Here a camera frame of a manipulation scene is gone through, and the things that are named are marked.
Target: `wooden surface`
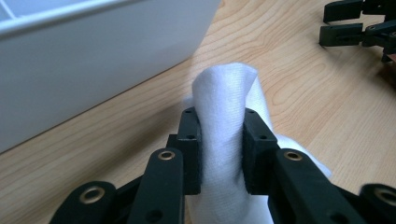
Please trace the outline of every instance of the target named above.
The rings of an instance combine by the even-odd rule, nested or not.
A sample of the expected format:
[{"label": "wooden surface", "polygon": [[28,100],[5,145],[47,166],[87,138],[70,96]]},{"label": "wooden surface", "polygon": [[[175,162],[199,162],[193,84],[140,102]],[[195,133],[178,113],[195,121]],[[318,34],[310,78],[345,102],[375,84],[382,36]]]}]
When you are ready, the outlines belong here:
[{"label": "wooden surface", "polygon": [[276,132],[328,165],[333,183],[355,193],[368,182],[396,187],[396,92],[382,78],[390,70],[380,48],[318,44],[327,3],[223,1],[186,62],[1,154],[0,222],[46,223],[77,186],[141,175],[177,131],[194,78],[218,63],[260,71]]}]

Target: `towel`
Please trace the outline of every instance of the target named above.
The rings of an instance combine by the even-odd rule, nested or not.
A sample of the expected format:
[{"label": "towel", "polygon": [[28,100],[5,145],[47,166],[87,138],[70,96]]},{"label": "towel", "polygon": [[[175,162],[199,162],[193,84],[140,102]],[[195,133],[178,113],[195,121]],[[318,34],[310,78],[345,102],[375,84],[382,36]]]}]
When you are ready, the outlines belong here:
[{"label": "towel", "polygon": [[[192,83],[192,102],[202,128],[203,179],[199,195],[188,196],[193,224],[273,223],[267,196],[249,195],[242,171],[245,108],[273,130],[257,70],[243,63],[216,65]],[[307,154],[326,176],[330,170],[296,141],[276,134],[281,148]]]}]

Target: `wooden table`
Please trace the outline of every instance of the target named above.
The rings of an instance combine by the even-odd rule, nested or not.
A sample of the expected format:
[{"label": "wooden table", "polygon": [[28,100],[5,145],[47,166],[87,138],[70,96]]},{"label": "wooden table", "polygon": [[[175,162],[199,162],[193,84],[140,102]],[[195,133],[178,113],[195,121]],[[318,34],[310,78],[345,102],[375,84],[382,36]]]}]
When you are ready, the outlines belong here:
[{"label": "wooden table", "polygon": [[380,48],[318,44],[327,3],[223,1],[186,62],[1,154],[0,222],[46,223],[77,186],[120,187],[142,175],[177,131],[194,78],[230,62],[260,71],[276,132],[328,165],[333,183],[355,193],[364,183],[396,187],[396,92],[382,78],[389,68]]}]

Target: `black robotic claw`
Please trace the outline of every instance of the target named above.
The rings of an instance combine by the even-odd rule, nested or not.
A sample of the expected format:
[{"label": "black robotic claw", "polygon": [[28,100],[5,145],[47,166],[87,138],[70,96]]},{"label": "black robotic claw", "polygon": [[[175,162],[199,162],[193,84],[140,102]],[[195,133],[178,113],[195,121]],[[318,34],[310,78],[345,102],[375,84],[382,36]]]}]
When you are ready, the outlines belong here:
[{"label": "black robotic claw", "polygon": [[[254,110],[246,110],[243,132],[247,192],[269,196],[276,224],[396,223],[396,189],[365,185],[358,196],[336,187],[303,152],[281,149]],[[142,176],[119,189],[101,181],[78,187],[50,223],[184,223],[184,196],[201,192],[200,145],[199,120],[190,108]]]},{"label": "black robotic claw", "polygon": [[330,3],[324,8],[324,22],[358,19],[362,14],[384,15],[384,22],[362,30],[362,23],[320,27],[319,44],[324,47],[361,45],[384,48],[382,62],[396,53],[396,1],[346,0]]}]

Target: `white plastic bin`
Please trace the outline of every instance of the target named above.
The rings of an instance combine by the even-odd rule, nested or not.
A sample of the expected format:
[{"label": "white plastic bin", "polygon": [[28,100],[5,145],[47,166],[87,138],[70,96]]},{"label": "white plastic bin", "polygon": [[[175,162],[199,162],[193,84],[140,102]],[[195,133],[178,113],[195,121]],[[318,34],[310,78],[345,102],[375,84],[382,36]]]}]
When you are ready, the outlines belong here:
[{"label": "white plastic bin", "polygon": [[2,152],[187,59],[219,0],[0,3]]}]

